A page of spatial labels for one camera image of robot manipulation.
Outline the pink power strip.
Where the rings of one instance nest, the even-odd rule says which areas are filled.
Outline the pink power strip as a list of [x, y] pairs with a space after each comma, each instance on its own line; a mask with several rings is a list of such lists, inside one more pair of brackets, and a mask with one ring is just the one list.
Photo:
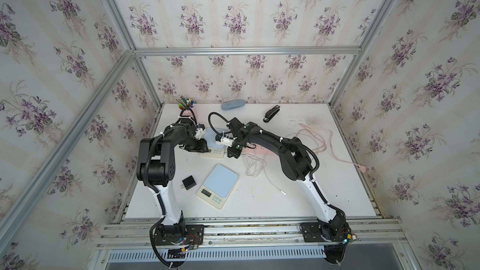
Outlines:
[[275, 153], [272, 152], [271, 150], [269, 150], [265, 147], [262, 147], [262, 146], [258, 146], [258, 145], [254, 149], [245, 147], [242, 150], [242, 154], [243, 155], [260, 156], [260, 157], [268, 156], [268, 155], [275, 155]]

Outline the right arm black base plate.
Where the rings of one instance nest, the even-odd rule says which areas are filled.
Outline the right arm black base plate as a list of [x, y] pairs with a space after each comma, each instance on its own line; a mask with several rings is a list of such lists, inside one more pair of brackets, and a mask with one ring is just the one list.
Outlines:
[[334, 242], [348, 243], [352, 238], [350, 227], [345, 224], [342, 228], [335, 228], [323, 222], [303, 222], [299, 230], [305, 243]]

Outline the blue cream kitchen scale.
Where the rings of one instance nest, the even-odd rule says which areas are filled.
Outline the blue cream kitchen scale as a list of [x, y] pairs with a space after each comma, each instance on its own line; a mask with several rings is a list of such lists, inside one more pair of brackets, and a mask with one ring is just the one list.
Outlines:
[[239, 175], [227, 167], [217, 164], [196, 195], [203, 201], [221, 210], [239, 180]]

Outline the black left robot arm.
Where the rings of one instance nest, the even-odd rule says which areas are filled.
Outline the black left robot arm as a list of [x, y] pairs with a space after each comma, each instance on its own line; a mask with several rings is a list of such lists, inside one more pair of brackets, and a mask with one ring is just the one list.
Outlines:
[[191, 153], [207, 153], [204, 138], [206, 128], [200, 124], [190, 107], [181, 110], [176, 122], [152, 138], [144, 138], [139, 145], [136, 177], [152, 193], [160, 212], [154, 230], [184, 235], [185, 220], [176, 201], [175, 191], [169, 186], [176, 173], [175, 148]]

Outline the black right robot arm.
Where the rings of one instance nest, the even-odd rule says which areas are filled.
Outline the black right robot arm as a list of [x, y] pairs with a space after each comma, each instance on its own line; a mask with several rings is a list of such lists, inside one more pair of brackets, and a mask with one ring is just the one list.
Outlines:
[[218, 112], [210, 112], [207, 121], [212, 128], [211, 118], [219, 117], [226, 123], [227, 131], [213, 129], [218, 140], [226, 143], [227, 156], [238, 159], [249, 144], [262, 146], [280, 160], [283, 174], [291, 181], [297, 181], [306, 193], [316, 213], [319, 233], [323, 240], [347, 245], [353, 240], [345, 212], [331, 204], [316, 182], [315, 172], [320, 161], [314, 151], [297, 138], [278, 136], [266, 131], [254, 122], [242, 123], [234, 117], [226, 119]]

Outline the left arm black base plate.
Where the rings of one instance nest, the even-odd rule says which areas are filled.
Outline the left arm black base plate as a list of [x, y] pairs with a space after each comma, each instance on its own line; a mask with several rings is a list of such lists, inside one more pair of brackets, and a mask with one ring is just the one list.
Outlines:
[[202, 245], [205, 226], [195, 225], [163, 225], [155, 228], [153, 231], [153, 241], [156, 246], [193, 246], [194, 248]]

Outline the black power adapter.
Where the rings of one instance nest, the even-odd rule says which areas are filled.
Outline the black power adapter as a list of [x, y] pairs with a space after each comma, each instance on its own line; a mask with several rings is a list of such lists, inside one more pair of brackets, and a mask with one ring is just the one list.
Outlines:
[[196, 181], [193, 176], [188, 176], [187, 178], [182, 180], [182, 187], [185, 190], [190, 190], [191, 188], [196, 186]]

